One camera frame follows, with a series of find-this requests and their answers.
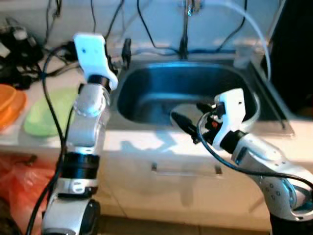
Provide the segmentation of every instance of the faucet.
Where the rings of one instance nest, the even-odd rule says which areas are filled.
[[[198,13],[203,6],[203,0],[183,0],[184,20],[183,33],[179,44],[179,57],[182,60],[188,58],[188,17]]]

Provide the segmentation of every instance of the white wall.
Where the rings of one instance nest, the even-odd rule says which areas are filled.
[[[243,7],[244,0],[233,0]],[[72,38],[78,31],[92,31],[90,0],[64,0],[62,16],[55,23],[49,44],[55,46]],[[97,32],[105,34],[113,13],[120,0],[94,0]],[[178,48],[182,34],[183,8],[181,0],[141,0],[143,17],[158,46]],[[248,12],[267,34],[280,0],[248,0]],[[39,38],[45,35],[45,8],[47,0],[7,0],[0,1],[0,20],[12,16],[22,22]],[[224,40],[240,23],[242,17],[230,9],[206,5],[199,14],[189,18],[189,48],[213,49]],[[125,0],[124,7],[116,18],[110,47],[120,47],[126,37],[131,37],[133,45],[151,47],[147,33],[139,20],[136,0]],[[253,44],[256,34],[245,23],[243,29],[225,47],[234,44]]]

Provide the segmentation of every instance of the white hose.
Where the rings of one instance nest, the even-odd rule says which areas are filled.
[[[245,10],[242,9],[242,7],[240,7],[239,5],[231,2],[231,1],[224,1],[224,0],[207,0],[205,2],[206,5],[214,5],[214,6],[225,6],[228,7],[234,11],[236,11],[237,13],[241,14],[243,17],[246,18],[247,21],[249,21],[249,23],[251,24],[251,26],[254,28],[254,30],[256,31],[256,33],[258,34],[260,41],[262,43],[262,47],[265,53],[265,59],[266,59],[266,63],[267,63],[267,68],[268,68],[268,81],[270,81],[271,79],[271,63],[270,63],[270,57],[269,57],[269,51],[268,51],[268,47],[267,47],[267,43],[266,43],[266,39],[263,36],[258,24],[256,23],[256,21],[250,16],[249,13],[247,13]]]

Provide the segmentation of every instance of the plastic bag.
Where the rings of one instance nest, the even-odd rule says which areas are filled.
[[[54,170],[25,164],[29,157],[25,159],[16,155],[6,157],[0,155],[0,197],[8,202],[12,218],[25,234],[37,199],[53,176]],[[45,209],[46,199],[37,213],[33,235],[40,234],[42,212]]]

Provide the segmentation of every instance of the sink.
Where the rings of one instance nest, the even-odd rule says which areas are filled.
[[[245,121],[256,121],[260,107],[245,78],[231,66],[201,62],[148,64],[129,71],[117,100],[120,114],[133,122],[171,125],[170,113],[182,103],[212,103],[214,96],[242,88]]]

